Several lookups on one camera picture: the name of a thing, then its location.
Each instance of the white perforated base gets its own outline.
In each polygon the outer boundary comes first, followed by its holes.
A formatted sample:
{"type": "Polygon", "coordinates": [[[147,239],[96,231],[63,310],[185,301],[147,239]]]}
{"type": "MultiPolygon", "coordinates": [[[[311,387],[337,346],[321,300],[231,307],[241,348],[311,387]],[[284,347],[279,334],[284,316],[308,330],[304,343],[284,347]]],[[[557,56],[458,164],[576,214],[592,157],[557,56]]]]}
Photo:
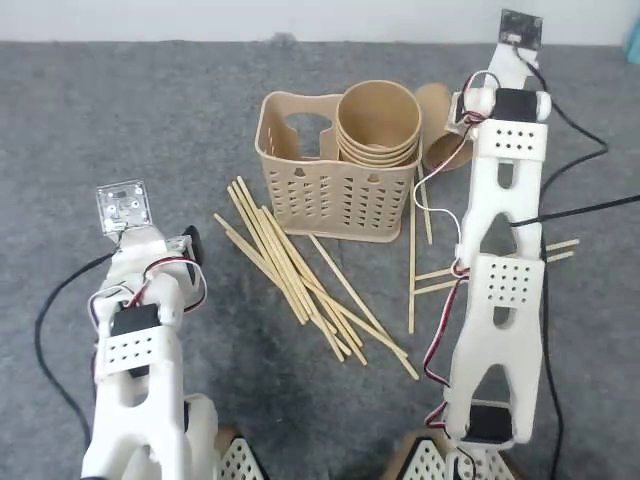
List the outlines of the white perforated base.
{"type": "Polygon", "coordinates": [[[540,304],[544,262],[479,254],[474,281],[496,307],[540,304]]]}
{"type": "Polygon", "coordinates": [[[402,480],[444,480],[445,462],[431,440],[422,440],[402,480]]]}
{"type": "Polygon", "coordinates": [[[260,467],[249,444],[236,438],[222,459],[222,480],[263,480],[260,467]]]}
{"type": "Polygon", "coordinates": [[[544,162],[547,130],[543,123],[485,120],[478,127],[477,155],[544,162]]]}
{"type": "Polygon", "coordinates": [[[124,372],[168,357],[171,340],[165,328],[147,328],[108,338],[104,364],[106,373],[124,372]]]}
{"type": "MultiPolygon", "coordinates": [[[[497,452],[482,452],[471,455],[476,464],[475,480],[515,480],[509,467],[507,467],[497,452]]],[[[469,457],[459,450],[452,452],[447,457],[447,466],[453,465],[455,459],[458,459],[458,474],[460,477],[462,477],[463,480],[471,480],[473,476],[473,465],[469,457]]]]}

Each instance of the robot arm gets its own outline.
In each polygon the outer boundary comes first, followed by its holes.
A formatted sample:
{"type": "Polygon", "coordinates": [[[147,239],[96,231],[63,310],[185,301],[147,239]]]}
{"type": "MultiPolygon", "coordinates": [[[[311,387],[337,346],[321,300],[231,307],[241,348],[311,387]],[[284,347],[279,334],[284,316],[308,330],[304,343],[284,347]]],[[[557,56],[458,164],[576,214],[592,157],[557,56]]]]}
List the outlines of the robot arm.
{"type": "Polygon", "coordinates": [[[98,205],[119,248],[89,300],[99,338],[82,478],[218,478],[217,414],[208,398],[184,397],[178,339],[183,314],[206,298],[197,231],[166,240],[140,181],[101,187],[98,205]]]}
{"type": "MultiPolygon", "coordinates": [[[[456,247],[458,265],[469,272],[467,313],[444,390],[444,423],[451,438],[470,449],[505,449],[529,441],[542,358],[541,225],[512,229],[517,246],[513,257],[480,251],[497,215],[504,213],[516,222],[538,214],[547,144],[547,126],[542,122],[550,114],[551,99],[546,92],[522,90],[529,71],[511,43],[498,44],[486,71],[492,75],[487,75],[484,86],[466,86],[453,96],[449,115],[449,128],[464,131],[474,148],[469,205],[456,247]],[[477,112],[482,121],[463,126],[465,112],[477,112]],[[498,183],[502,163],[513,165],[508,188],[498,183]],[[508,309],[507,320],[500,324],[494,322],[497,309],[508,309]],[[493,365],[504,367],[508,403],[473,398],[493,365]]],[[[535,50],[519,53],[535,61],[535,50]]]]}

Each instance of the plastic basket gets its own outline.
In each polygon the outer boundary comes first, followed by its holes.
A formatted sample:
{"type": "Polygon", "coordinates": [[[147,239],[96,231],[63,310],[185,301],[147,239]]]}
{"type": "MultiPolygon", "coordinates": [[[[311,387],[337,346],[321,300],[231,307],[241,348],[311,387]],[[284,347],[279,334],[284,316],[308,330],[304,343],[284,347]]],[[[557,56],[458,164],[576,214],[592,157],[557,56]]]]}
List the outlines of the plastic basket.
{"type": "Polygon", "coordinates": [[[390,242],[401,216],[422,146],[410,163],[372,168],[338,160],[335,115],[342,95],[309,97],[273,92],[262,103],[255,147],[275,216],[290,234],[390,242]],[[309,113],[332,122],[320,133],[320,157],[302,157],[287,117],[309,113]]]}

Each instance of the gray carpet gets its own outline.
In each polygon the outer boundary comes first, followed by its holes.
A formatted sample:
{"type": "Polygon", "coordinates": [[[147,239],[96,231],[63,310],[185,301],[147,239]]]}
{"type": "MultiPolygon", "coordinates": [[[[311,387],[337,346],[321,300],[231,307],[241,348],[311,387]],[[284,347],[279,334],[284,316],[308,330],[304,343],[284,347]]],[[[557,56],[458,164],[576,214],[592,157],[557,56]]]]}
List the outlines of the gray carpet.
{"type": "MultiPolygon", "coordinates": [[[[277,480],[372,479],[398,440],[441,398],[415,383],[387,349],[367,342],[370,366],[337,363],[317,330],[302,329],[282,296],[228,242],[211,214],[240,225],[225,186],[242,174],[266,200],[253,138],[272,90],[340,92],[365,79],[411,88],[451,87],[483,68],[493,47],[365,44],[0,45],[0,477],[79,476],[75,418],[38,371],[34,317],[52,287],[111,248],[101,237],[94,186],[143,178],[156,224],[169,236],[202,231],[210,284],[206,306],[181,331],[187,392],[214,399],[277,480]]],[[[541,62],[556,98],[608,138],[611,154],[562,179],[546,207],[557,210],[636,193],[640,186],[640,69],[612,48],[547,47],[541,62]]],[[[547,174],[593,145],[557,117],[547,174]]],[[[439,177],[433,205],[465,209],[469,168],[439,177]]],[[[550,267],[553,363],[567,422],[560,478],[637,477],[640,459],[637,206],[550,222],[556,242],[580,237],[577,256],[550,267]]],[[[419,271],[446,266],[454,228],[435,216],[436,244],[419,271]]],[[[406,333],[408,232],[388,245],[326,241],[346,275],[419,365],[445,293],[417,303],[406,333]]],[[[489,242],[498,248],[506,237],[489,242]]],[[[320,277],[348,302],[304,239],[320,277]]],[[[44,328],[45,354],[92,412],[93,331],[87,297],[105,269],[65,291],[44,328]]],[[[456,303],[435,368],[448,372],[463,318],[456,303]]],[[[498,384],[489,384],[496,391],[498,384]]],[[[513,450],[532,479],[545,478],[556,422],[544,378],[534,437],[513,450]]]]}

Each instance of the paper cup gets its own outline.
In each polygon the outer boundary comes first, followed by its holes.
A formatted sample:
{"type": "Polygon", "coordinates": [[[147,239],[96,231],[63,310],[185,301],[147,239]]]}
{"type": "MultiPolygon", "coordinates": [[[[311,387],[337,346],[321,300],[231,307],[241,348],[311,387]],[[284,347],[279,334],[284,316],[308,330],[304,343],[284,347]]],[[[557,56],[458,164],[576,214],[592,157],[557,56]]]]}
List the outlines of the paper cup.
{"type": "Polygon", "coordinates": [[[374,167],[384,167],[388,165],[400,165],[411,158],[418,148],[418,144],[409,145],[409,148],[393,156],[380,156],[358,152],[349,144],[344,143],[343,139],[338,135],[338,149],[345,153],[349,159],[354,159],[361,165],[370,165],[374,167]]]}
{"type": "MultiPolygon", "coordinates": [[[[422,137],[424,155],[422,162],[428,170],[435,169],[453,153],[460,143],[461,137],[445,130],[451,94],[441,83],[428,83],[416,91],[416,99],[422,109],[422,137]]],[[[466,141],[462,150],[443,168],[453,170],[466,164],[473,155],[473,146],[466,141]]]]}
{"type": "Polygon", "coordinates": [[[391,167],[399,167],[402,165],[408,165],[415,161],[416,156],[421,155],[422,153],[422,144],[418,143],[414,145],[405,155],[389,159],[383,163],[374,163],[371,160],[366,160],[358,154],[354,154],[351,150],[338,148],[339,160],[349,163],[355,163],[356,165],[361,165],[364,167],[371,168],[391,168],[391,167]]]}
{"type": "Polygon", "coordinates": [[[393,155],[417,142],[422,111],[402,85],[371,80],[345,92],[338,103],[336,120],[340,135],[354,150],[393,155]]]}

